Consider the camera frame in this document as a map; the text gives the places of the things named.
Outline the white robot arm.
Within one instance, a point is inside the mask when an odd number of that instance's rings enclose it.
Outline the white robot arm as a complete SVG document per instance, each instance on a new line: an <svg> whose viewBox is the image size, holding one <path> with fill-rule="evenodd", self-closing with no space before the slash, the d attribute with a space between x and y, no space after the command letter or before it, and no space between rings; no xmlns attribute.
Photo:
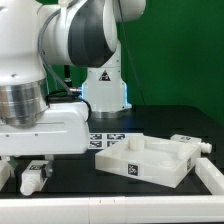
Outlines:
<svg viewBox="0 0 224 224"><path fill-rule="evenodd" d="M0 0L0 178L18 156L82 154L88 106L52 103L54 65L99 68L115 54L116 23L136 20L146 0Z"/></svg>

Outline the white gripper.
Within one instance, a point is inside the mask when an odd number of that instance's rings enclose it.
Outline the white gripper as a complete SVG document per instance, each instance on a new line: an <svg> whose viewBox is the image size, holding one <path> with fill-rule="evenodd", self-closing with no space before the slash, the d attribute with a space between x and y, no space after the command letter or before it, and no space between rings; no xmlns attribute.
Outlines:
<svg viewBox="0 0 224 224"><path fill-rule="evenodd" d="M0 156L45 155L47 177L53 155L83 154L89 145L88 108L83 102L51 104L31 127L0 122Z"/></svg>

